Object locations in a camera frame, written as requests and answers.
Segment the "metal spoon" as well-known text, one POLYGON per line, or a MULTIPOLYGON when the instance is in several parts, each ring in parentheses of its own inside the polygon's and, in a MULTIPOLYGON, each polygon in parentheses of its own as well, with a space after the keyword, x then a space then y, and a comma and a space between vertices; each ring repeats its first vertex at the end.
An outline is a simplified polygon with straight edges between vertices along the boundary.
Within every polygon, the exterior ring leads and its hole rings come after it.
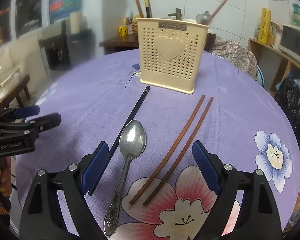
POLYGON ((139 122, 139 120, 131 121, 119 142, 120 152, 125 157, 125 164, 115 194, 104 218, 103 228, 106 236, 110 236, 115 232, 119 220, 121 196, 126 183, 130 163, 134 158, 137 158, 144 152, 146 142, 147 135, 141 122, 139 122))

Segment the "black chopstick gold band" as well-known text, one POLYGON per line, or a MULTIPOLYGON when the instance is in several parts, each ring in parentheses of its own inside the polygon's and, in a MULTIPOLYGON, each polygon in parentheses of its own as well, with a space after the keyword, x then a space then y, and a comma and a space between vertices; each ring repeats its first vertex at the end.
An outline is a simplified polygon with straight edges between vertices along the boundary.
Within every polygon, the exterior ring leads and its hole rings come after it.
POLYGON ((152 18, 152 11, 151 11, 151 5, 149 0, 144 0, 145 1, 145 8, 146 8, 146 15, 147 18, 152 18))

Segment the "grey plastic spoon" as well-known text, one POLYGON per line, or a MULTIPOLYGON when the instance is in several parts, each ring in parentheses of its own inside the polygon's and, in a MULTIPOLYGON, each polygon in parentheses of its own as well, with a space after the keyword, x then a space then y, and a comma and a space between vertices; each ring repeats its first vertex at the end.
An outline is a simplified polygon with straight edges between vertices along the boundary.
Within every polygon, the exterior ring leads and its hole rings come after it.
POLYGON ((201 12, 196 16, 196 22, 198 24, 202 24, 202 25, 210 25, 210 23, 212 22, 213 17, 209 14, 208 11, 206 12, 201 12))

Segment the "water dispenser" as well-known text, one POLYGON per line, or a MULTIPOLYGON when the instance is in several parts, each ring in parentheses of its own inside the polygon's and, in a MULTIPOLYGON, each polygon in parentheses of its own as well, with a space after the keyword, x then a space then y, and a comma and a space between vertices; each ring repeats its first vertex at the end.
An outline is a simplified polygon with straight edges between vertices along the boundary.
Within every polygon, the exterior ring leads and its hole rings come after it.
POLYGON ((65 18, 42 29, 39 46, 44 49, 51 71, 67 71, 92 58, 95 35, 91 29, 71 33, 65 18))

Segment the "purple floral tablecloth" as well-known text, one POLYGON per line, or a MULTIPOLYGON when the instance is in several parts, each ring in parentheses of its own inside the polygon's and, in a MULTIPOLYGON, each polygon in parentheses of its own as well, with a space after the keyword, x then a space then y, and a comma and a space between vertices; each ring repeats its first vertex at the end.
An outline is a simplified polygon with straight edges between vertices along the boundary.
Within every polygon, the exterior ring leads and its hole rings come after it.
MULTIPOLYGON (((137 50, 110 54, 66 73, 40 100, 42 115, 57 112, 58 127, 43 132, 36 150, 16 158, 18 198, 26 200, 39 169, 58 172, 97 148, 112 145, 145 90, 135 76, 137 50)), ((129 201, 162 161, 201 97, 212 105, 196 139, 224 163, 241 171, 264 171, 286 226, 300 184, 300 151, 293 129, 274 98, 230 62, 202 55, 194 93, 152 87, 136 114, 147 133, 147 146, 131 162, 112 239, 192 239, 207 219, 216 195, 206 185, 188 150, 147 206, 143 202, 161 182, 188 136, 174 151, 150 187, 129 201)))

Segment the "dark wooden side table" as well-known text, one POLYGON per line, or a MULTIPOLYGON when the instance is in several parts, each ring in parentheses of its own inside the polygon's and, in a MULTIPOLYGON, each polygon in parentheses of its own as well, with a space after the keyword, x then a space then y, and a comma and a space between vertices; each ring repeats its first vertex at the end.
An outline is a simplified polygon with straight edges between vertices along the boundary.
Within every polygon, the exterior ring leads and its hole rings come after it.
POLYGON ((99 46, 104 48, 104 54, 108 55, 121 51, 138 49, 139 41, 136 35, 118 36, 100 42, 99 46))

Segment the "black plastic bag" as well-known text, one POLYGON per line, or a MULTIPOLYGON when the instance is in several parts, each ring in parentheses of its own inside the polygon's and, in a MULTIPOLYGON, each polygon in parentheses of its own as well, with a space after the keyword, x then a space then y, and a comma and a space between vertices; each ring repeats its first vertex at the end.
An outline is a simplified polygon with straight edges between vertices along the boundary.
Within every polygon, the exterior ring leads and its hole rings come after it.
POLYGON ((288 118, 300 147, 300 79, 285 78, 274 99, 288 118))

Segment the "yellow mug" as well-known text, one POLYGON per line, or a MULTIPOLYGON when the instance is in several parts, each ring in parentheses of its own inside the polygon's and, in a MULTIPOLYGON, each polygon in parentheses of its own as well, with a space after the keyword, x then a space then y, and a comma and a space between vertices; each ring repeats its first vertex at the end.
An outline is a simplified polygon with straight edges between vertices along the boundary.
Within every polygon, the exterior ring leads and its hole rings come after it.
POLYGON ((119 37, 125 37, 128 35, 128 26, 127 25, 120 25, 118 28, 119 37))

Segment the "wooden shelf unit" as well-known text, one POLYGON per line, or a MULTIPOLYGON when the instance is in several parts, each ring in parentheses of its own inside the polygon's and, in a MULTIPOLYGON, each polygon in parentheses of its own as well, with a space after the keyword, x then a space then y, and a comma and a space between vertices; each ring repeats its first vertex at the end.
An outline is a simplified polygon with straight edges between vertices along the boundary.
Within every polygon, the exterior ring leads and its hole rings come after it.
POLYGON ((275 96, 280 83, 291 72, 300 72, 300 64, 289 56, 252 38, 248 50, 257 61, 258 83, 272 96, 275 96))

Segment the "cream perforated utensil holder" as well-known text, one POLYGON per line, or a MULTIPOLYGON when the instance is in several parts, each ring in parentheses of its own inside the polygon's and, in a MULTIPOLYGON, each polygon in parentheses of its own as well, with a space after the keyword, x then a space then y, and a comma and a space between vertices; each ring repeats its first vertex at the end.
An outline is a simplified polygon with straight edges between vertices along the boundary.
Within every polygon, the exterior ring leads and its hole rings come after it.
POLYGON ((164 18, 138 18, 140 82, 192 94, 209 27, 164 18))

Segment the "patterned fabric chair cover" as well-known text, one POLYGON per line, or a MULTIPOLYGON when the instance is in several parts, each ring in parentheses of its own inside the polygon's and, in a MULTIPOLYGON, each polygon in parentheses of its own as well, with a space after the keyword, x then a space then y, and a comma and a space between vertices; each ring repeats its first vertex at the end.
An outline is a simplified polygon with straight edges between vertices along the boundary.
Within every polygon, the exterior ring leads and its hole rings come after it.
POLYGON ((211 54, 221 57, 241 71, 257 80, 257 60, 255 55, 236 41, 229 41, 216 36, 211 54))

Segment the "white microwave oven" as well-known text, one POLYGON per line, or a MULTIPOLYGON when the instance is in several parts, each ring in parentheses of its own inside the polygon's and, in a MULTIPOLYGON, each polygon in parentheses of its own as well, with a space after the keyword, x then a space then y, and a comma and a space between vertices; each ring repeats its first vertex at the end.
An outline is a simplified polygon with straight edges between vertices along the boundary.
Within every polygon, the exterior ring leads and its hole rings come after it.
POLYGON ((283 24, 279 50, 300 63, 300 27, 283 24))

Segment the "bronze faucet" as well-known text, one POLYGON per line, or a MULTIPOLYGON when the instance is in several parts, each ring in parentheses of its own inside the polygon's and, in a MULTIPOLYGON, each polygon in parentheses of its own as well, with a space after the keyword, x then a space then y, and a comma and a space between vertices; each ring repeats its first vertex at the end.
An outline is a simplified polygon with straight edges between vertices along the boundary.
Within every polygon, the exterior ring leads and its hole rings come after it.
POLYGON ((182 13, 181 13, 181 8, 176 8, 175 13, 169 13, 169 17, 175 17, 176 20, 181 21, 182 20, 182 13))

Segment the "yellow canister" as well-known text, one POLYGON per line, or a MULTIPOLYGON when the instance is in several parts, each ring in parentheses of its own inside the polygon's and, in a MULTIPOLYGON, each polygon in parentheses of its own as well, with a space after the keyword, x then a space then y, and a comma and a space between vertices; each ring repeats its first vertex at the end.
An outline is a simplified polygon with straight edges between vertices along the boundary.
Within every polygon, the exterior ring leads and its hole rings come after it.
POLYGON ((267 8, 262 8, 261 22, 257 40, 263 44, 267 44, 271 23, 271 11, 267 8))

